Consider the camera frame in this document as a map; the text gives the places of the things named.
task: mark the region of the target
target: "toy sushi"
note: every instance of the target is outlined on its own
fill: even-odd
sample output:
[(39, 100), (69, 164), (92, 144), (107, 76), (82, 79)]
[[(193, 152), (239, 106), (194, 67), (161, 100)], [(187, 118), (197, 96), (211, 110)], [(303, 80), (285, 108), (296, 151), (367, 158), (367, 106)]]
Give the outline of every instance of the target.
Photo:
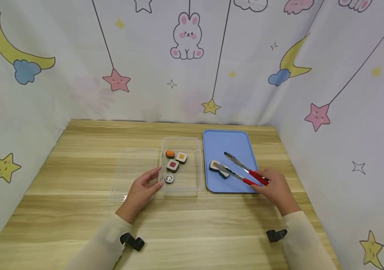
[(174, 182), (174, 175), (173, 174), (167, 174), (164, 178), (165, 182), (168, 184), (171, 184)]
[(214, 159), (213, 159), (213, 160), (210, 162), (210, 167), (209, 167), (209, 169), (210, 169), (210, 171), (218, 172), (219, 169), (218, 169), (218, 167), (216, 167), (216, 166), (214, 165), (214, 163), (220, 164), (220, 162), (218, 162), (217, 160), (214, 160)]
[(175, 153), (171, 150), (166, 150), (165, 156), (169, 159), (173, 159), (175, 157)]
[[(228, 168), (227, 166), (224, 166), (224, 167), (225, 167), (225, 169), (227, 171), (231, 171), (231, 169)], [(227, 179), (231, 175), (231, 174), (227, 174), (227, 173), (225, 173), (224, 171), (221, 171), (221, 170), (219, 170), (218, 173), (220, 174), (220, 176), (223, 177), (223, 179)]]
[(183, 152), (178, 152), (177, 157), (175, 159), (181, 164), (184, 164), (186, 163), (186, 160), (187, 160), (187, 154)]
[(178, 167), (180, 166), (180, 162), (176, 160), (169, 160), (166, 164), (166, 169), (171, 171), (172, 173), (176, 173), (178, 171)]

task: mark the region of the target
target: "pink star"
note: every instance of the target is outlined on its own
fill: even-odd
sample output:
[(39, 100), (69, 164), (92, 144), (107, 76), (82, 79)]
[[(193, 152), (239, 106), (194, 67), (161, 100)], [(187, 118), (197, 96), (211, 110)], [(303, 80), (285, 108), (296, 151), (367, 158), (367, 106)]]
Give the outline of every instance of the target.
[(329, 106), (329, 104), (326, 104), (322, 107), (317, 107), (314, 103), (311, 103), (310, 114), (306, 116), (305, 120), (313, 124), (315, 132), (321, 125), (328, 125), (330, 123), (327, 116)]
[(127, 88), (127, 83), (129, 82), (129, 77), (122, 77), (115, 69), (112, 69), (111, 76), (102, 77), (108, 83), (111, 84), (112, 92), (121, 89), (123, 91), (129, 92), (129, 88)]

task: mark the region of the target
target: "curtain backdrop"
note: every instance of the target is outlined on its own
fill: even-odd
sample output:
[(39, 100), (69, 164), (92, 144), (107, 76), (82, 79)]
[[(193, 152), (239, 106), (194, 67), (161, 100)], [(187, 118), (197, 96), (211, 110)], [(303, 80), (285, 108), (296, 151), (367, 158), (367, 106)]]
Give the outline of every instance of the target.
[(344, 269), (384, 269), (384, 1), (0, 0), (0, 231), (70, 119), (275, 125)]

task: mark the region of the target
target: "clear plastic lid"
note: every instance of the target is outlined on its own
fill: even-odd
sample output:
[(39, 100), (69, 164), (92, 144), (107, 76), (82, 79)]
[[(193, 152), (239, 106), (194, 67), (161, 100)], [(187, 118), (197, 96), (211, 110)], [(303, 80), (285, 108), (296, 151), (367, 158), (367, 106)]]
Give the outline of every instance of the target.
[(124, 202), (129, 189), (139, 176), (157, 167), (159, 149), (154, 148), (126, 148), (121, 152), (118, 161), (112, 192), (111, 202)]
[[(187, 155), (186, 162), (180, 164), (178, 170), (172, 173), (166, 165), (172, 159), (166, 157), (166, 151), (171, 150), (177, 155), (183, 152)], [(174, 176), (171, 184), (164, 183), (162, 191), (165, 195), (196, 195), (203, 188), (203, 161), (201, 141), (198, 138), (166, 137), (162, 141), (159, 165), (158, 181), (164, 181), (167, 174)]]

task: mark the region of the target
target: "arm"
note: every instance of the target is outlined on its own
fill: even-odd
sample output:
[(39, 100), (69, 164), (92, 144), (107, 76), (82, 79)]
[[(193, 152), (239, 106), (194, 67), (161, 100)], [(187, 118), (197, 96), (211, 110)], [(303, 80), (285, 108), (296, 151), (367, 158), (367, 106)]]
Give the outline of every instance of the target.
[(290, 213), (282, 219), (288, 230), (282, 240), (283, 250), (291, 270), (336, 270), (303, 211)]
[(120, 236), (131, 229), (130, 223), (113, 214), (65, 270), (112, 270), (124, 250)]
[(124, 250), (120, 236), (130, 232), (136, 216), (163, 185), (163, 182), (150, 184), (158, 177), (159, 171), (160, 167), (147, 171), (133, 182), (126, 201), (75, 255), (65, 270), (113, 269)]
[(275, 170), (256, 173), (265, 177), (269, 184), (266, 187), (252, 185), (251, 188), (278, 208), (288, 231), (282, 243), (291, 270), (336, 270), (315, 229), (295, 201), (285, 176)]

